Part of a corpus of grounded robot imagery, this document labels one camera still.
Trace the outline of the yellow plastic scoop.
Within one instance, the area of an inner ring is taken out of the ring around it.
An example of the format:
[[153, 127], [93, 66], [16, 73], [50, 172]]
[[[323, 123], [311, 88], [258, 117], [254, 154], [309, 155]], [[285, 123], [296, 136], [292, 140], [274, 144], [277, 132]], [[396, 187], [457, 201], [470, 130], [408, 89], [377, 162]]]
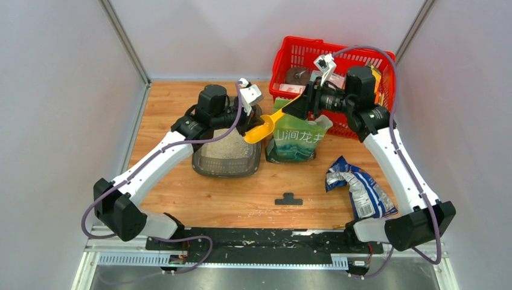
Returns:
[[282, 109], [279, 109], [270, 115], [261, 115], [260, 118], [263, 120], [263, 124], [246, 132], [246, 135], [243, 137], [245, 142], [248, 144], [255, 144], [265, 139], [274, 132], [277, 122], [285, 115], [286, 113], [283, 112]]

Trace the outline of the green litter bag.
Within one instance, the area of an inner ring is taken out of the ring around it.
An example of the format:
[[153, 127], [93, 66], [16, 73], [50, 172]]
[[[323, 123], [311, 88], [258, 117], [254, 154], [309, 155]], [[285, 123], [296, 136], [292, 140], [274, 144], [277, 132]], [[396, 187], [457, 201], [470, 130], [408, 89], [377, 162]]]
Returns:
[[275, 125], [265, 149], [266, 161], [274, 164], [303, 163], [316, 158], [317, 145], [333, 122], [325, 115], [302, 120], [286, 114]]

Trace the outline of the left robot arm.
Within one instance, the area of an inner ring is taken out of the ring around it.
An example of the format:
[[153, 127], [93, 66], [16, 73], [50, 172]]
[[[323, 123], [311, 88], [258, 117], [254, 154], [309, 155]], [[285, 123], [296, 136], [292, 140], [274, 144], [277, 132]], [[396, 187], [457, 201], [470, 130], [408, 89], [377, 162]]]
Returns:
[[245, 79], [236, 82], [237, 95], [230, 103], [221, 85], [206, 85], [196, 104], [178, 118], [163, 139], [134, 166], [113, 180], [99, 179], [93, 186], [94, 201], [86, 210], [93, 212], [111, 230], [106, 237], [123, 242], [142, 235], [160, 238], [171, 251], [185, 240], [183, 225], [168, 213], [142, 210], [140, 205], [151, 189], [176, 165], [192, 156], [204, 144], [219, 141], [232, 131], [244, 136], [262, 124], [255, 113], [263, 93]]

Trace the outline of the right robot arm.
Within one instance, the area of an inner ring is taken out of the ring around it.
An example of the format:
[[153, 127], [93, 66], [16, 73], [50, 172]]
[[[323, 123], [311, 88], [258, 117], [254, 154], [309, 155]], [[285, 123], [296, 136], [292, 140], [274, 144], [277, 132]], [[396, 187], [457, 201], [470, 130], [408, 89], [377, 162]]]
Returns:
[[441, 252], [441, 237], [456, 209], [452, 202], [441, 201], [426, 184], [402, 146], [390, 112], [375, 99], [373, 69], [353, 66], [346, 73], [343, 88], [318, 78], [283, 107], [283, 112], [302, 120], [322, 112], [344, 114], [348, 127], [376, 159], [397, 198], [400, 217], [364, 217], [347, 223], [347, 250], [359, 253], [368, 242], [382, 242], [398, 251], [418, 251], [418, 246], [434, 241]]

